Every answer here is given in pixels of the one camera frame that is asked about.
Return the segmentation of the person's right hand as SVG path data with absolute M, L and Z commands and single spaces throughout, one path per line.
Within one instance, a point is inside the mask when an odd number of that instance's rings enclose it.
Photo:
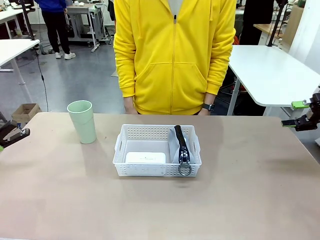
M 124 109 L 126 114 L 138 115 L 138 112 L 134 106 L 134 100 L 132 96 L 124 97 L 123 103 L 124 103 Z

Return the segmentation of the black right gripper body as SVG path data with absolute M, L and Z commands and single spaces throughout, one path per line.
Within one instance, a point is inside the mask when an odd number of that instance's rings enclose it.
M 320 111 L 319 110 L 310 110 L 309 121 L 311 123 L 311 130 L 316 130 L 317 125 L 320 123 Z

